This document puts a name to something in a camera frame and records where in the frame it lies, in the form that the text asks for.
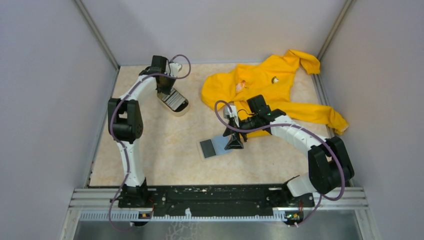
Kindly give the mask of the black card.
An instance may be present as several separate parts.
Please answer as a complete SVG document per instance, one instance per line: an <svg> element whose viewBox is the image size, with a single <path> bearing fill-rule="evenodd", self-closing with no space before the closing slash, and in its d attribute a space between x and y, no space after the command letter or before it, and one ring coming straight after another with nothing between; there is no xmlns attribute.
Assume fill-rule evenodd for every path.
<svg viewBox="0 0 424 240"><path fill-rule="evenodd" d="M202 140L199 142L199 145L204 159L209 159L217 155L212 139Z"/></svg>

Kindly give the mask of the beige oval card tray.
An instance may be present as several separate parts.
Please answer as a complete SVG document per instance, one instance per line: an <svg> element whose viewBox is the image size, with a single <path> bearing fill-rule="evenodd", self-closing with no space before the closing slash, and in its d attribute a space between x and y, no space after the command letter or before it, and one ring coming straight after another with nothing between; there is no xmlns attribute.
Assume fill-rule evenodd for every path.
<svg viewBox="0 0 424 240"><path fill-rule="evenodd" d="M156 96L164 108L176 117L181 117L190 110L189 100L174 87L169 94L158 92Z"/></svg>

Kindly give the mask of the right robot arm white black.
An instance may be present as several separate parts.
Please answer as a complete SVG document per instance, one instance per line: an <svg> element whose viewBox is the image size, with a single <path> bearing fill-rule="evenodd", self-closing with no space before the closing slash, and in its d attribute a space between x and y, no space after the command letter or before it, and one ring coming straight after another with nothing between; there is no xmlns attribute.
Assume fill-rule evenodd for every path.
<svg viewBox="0 0 424 240"><path fill-rule="evenodd" d="M287 206L295 206L302 195L319 193L326 198L335 188L340 188L336 197L339 200L345 191L347 182L355 175L349 154L343 140L337 136L324 137L313 133L293 121L280 109L271 109L262 95L247 101L250 111L246 119L240 119L235 105L224 102L223 116L225 123L223 136L229 137L225 150L243 149L249 133L264 131L285 140L305 155L308 171L295 176L284 183L281 199Z"/></svg>

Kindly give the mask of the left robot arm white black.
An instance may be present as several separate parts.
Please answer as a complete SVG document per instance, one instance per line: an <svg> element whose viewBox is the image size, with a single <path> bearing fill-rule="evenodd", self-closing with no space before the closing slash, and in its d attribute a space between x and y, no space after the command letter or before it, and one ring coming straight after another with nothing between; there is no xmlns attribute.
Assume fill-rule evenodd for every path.
<svg viewBox="0 0 424 240"><path fill-rule="evenodd" d="M135 83L120 97L110 98L108 132L116 142L124 170L119 199L130 199L138 207L149 203L146 176L141 167L140 138L144 125L140 105L153 93L169 94L182 65L166 57L155 55Z"/></svg>

